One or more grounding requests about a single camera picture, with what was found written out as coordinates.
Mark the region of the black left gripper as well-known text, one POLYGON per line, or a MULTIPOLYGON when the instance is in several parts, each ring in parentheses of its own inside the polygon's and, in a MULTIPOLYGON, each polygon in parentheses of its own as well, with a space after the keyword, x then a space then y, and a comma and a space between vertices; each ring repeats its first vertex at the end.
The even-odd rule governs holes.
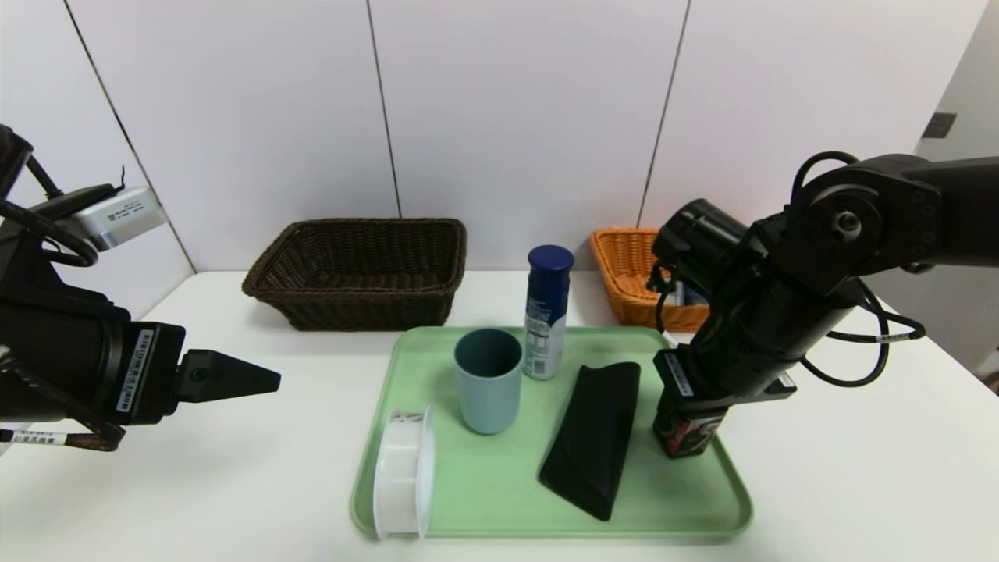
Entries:
POLYGON ((176 325, 15 304, 2 305, 1 320, 1 343, 22 368, 117 425, 153 425, 177 402, 274 393, 281 384, 281 374, 214 350, 189 350, 177 371, 185 330, 176 325))

